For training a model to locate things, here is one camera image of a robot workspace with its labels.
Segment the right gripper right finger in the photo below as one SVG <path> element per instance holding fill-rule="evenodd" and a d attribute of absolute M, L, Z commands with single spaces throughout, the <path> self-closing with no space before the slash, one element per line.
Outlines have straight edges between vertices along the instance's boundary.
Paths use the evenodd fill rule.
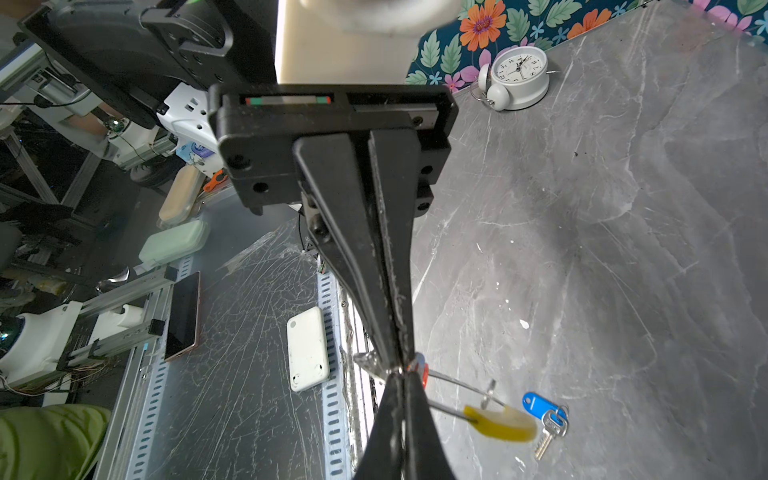
<path fill-rule="evenodd" d="M 405 466 L 406 479 L 455 479 L 442 448 L 428 399 L 417 373 L 406 373 Z"/>

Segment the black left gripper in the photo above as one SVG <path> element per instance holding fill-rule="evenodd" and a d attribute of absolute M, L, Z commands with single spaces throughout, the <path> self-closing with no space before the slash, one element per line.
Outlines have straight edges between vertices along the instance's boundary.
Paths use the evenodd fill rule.
<path fill-rule="evenodd" d="M 413 359 L 413 221 L 430 208 L 451 151 L 459 106 L 450 90 L 218 84 L 210 95 L 209 123 L 243 205 L 261 213 L 311 199 L 310 232 L 362 310 L 381 364 Z"/>

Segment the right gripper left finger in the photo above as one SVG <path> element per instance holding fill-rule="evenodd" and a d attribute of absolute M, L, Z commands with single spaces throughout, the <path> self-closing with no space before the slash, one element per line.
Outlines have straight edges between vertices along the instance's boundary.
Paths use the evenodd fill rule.
<path fill-rule="evenodd" d="M 403 421 L 403 378 L 392 374 L 385 383 L 371 435 L 354 475 L 355 480 L 402 477 Z"/>

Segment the large grey perforated keyring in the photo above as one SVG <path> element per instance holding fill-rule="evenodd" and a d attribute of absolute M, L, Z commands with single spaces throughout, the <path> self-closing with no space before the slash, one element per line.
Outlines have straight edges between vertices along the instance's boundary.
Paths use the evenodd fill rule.
<path fill-rule="evenodd" d="M 532 417 L 494 396 L 494 382 L 491 382 L 486 390 L 481 390 L 466 382 L 432 370 L 429 366 L 430 378 L 451 383 L 482 396 L 479 407 L 465 405 L 462 410 L 428 399 L 430 408 L 464 420 L 481 435 L 506 442 L 524 443 L 532 441 L 538 434 L 537 424 Z"/>

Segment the key with blue tag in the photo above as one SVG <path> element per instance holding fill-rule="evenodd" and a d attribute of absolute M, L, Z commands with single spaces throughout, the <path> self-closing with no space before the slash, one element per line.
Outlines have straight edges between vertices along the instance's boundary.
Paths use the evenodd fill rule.
<path fill-rule="evenodd" d="M 535 460 L 541 461 L 550 444 L 567 434 L 569 411 L 565 405 L 556 404 L 535 392 L 525 393 L 522 405 L 527 413 L 541 422 L 542 432 L 534 451 Z"/>

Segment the key with red tag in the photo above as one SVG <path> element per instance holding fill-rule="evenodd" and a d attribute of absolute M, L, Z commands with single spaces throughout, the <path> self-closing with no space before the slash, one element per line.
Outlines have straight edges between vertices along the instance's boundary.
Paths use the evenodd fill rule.
<path fill-rule="evenodd" d="M 426 362 L 425 356 L 422 353 L 420 352 L 415 353 L 414 358 L 410 361 L 410 363 L 407 366 L 407 370 L 409 372 L 415 372 L 418 374 L 418 377 L 421 381 L 423 388 L 427 386 L 428 379 L 429 379 L 429 365 Z"/>

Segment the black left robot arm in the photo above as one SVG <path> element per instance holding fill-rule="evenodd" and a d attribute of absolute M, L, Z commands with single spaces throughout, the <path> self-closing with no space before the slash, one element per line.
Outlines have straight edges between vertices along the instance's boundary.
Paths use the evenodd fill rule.
<path fill-rule="evenodd" d="M 207 104 L 231 181 L 254 212 L 301 203 L 321 255 L 361 309 L 381 363 L 415 355 L 414 219 L 450 153 L 450 89 L 406 80 L 420 37 L 455 1 L 49 2 L 22 31 L 130 119 L 187 85 Z"/>

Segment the white device at front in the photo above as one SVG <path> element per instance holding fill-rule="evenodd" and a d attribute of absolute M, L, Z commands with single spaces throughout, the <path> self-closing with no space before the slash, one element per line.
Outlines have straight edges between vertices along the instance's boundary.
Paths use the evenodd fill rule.
<path fill-rule="evenodd" d="M 301 392 L 330 376 L 327 334 L 322 310 L 314 306 L 287 321 L 289 384 Z"/>

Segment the white alarm clock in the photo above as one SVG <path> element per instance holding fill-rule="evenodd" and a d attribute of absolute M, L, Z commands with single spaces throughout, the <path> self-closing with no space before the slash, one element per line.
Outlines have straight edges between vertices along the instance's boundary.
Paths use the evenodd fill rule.
<path fill-rule="evenodd" d="M 479 74 L 481 101 L 495 111 L 529 108 L 548 93 L 549 60 L 535 46 L 521 46 L 501 53 Z"/>

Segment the pale green case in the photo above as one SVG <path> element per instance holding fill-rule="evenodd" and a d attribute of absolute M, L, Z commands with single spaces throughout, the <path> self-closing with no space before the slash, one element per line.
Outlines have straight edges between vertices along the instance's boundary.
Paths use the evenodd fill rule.
<path fill-rule="evenodd" d="M 158 266 L 178 260 L 199 251 L 210 233 L 207 222 L 201 219 L 175 226 L 151 235 L 139 252 L 145 266 Z"/>

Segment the dark smartphone on bench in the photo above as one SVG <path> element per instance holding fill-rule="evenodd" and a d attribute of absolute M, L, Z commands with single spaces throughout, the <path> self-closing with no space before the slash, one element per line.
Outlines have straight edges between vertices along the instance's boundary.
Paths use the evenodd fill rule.
<path fill-rule="evenodd" d="M 171 361 L 199 343 L 201 273 L 176 282 L 171 296 L 164 360 Z"/>

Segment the orange handled tool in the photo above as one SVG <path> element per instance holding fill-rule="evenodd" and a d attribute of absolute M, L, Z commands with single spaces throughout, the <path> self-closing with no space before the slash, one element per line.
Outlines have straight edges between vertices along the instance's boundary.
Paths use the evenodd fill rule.
<path fill-rule="evenodd" d="M 211 193 L 215 191 L 217 188 L 224 185 L 228 180 L 227 173 L 221 169 L 217 171 L 211 179 L 203 186 L 203 191 L 205 193 Z"/>

